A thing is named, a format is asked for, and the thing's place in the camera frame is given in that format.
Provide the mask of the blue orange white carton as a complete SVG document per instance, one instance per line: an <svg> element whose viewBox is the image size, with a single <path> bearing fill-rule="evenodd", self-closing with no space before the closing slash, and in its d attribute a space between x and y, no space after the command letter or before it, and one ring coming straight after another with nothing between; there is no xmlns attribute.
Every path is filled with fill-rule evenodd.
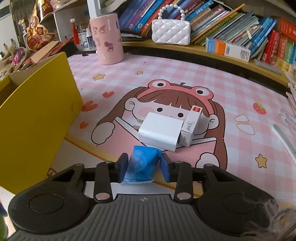
<svg viewBox="0 0 296 241"><path fill-rule="evenodd" d="M206 38L206 52L249 62L251 51L240 45L222 40Z"/></svg>

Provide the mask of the yellow cardboard box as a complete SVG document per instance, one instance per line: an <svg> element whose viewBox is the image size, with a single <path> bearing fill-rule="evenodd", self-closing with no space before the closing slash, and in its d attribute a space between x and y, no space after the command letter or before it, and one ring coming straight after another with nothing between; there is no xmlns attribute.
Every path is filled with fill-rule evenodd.
<svg viewBox="0 0 296 241"><path fill-rule="evenodd" d="M83 106L64 52L1 81L1 187L13 194L44 180Z"/></svg>

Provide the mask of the red cartoon paper decoration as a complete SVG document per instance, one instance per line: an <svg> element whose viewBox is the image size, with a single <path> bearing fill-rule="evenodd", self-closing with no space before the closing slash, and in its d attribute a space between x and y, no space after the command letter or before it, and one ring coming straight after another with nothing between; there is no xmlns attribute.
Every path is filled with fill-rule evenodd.
<svg viewBox="0 0 296 241"><path fill-rule="evenodd" d="M27 47L31 51L39 51L56 37L55 33L50 33L42 24L42 20L53 12L50 1L36 1L27 28Z"/></svg>

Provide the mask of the white charger plug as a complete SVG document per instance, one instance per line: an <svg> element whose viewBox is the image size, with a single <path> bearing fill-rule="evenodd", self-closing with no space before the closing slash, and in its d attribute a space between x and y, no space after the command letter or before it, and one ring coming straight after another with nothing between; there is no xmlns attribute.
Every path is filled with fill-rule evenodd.
<svg viewBox="0 0 296 241"><path fill-rule="evenodd" d="M184 121L149 112L138 130L141 143L174 152Z"/></svg>

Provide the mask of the small white red box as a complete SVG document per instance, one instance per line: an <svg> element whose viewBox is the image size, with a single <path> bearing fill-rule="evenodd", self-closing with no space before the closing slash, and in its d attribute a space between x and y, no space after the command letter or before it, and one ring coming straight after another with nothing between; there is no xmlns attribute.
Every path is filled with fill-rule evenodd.
<svg viewBox="0 0 296 241"><path fill-rule="evenodd" d="M198 126L201 118L202 110L202 107L196 105L192 106L180 132L180 145L184 147L189 147L191 145L191 141L195 134L195 129Z"/></svg>

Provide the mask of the pink cartoon desk mat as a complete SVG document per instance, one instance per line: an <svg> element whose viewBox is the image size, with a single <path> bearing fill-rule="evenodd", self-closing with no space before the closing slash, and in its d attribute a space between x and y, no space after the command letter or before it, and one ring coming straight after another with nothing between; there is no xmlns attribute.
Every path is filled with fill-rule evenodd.
<svg viewBox="0 0 296 241"><path fill-rule="evenodd" d="M48 175L75 164L95 167L131 154L139 145L136 127L148 113L184 121L202 108L190 147L168 156L193 167L212 163L295 203L295 162L273 132L278 125L295 142L295 117L288 99L262 85L202 65L126 55L100 65L96 54L68 59L83 99Z"/></svg>

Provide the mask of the pink cartoon cylinder cup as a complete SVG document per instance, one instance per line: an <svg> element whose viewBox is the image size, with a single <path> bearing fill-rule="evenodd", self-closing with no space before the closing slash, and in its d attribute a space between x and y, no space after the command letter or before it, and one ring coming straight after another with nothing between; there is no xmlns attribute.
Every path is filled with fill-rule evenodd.
<svg viewBox="0 0 296 241"><path fill-rule="evenodd" d="M117 14L110 13L90 19L90 27L100 64L113 65L123 61L124 51Z"/></svg>

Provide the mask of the wooden bookshelf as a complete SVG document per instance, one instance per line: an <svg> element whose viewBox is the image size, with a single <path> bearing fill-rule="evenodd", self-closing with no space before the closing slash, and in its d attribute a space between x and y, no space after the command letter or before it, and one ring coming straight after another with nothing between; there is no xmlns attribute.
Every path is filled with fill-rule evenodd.
<svg viewBox="0 0 296 241"><path fill-rule="evenodd" d="M295 1L105 1L126 46L224 62L242 75L295 84Z"/></svg>

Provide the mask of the white quilted pearl handbag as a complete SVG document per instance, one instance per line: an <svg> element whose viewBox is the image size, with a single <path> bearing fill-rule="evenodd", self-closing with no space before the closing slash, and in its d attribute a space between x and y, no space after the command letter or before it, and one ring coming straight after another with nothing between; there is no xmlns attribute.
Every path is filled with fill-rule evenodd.
<svg viewBox="0 0 296 241"><path fill-rule="evenodd" d="M163 12L175 8L181 13L180 20L163 19ZM158 18L152 21L152 41L156 44L186 46L190 43L190 23L185 20L185 11L177 4L167 4L158 12Z"/></svg>

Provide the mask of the blue packet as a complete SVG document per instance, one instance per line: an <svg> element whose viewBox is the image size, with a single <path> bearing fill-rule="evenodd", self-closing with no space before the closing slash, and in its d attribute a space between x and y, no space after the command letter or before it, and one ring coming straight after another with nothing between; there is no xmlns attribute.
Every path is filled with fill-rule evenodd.
<svg viewBox="0 0 296 241"><path fill-rule="evenodd" d="M158 148L134 146L123 182L126 184L151 183L161 156L162 151Z"/></svg>

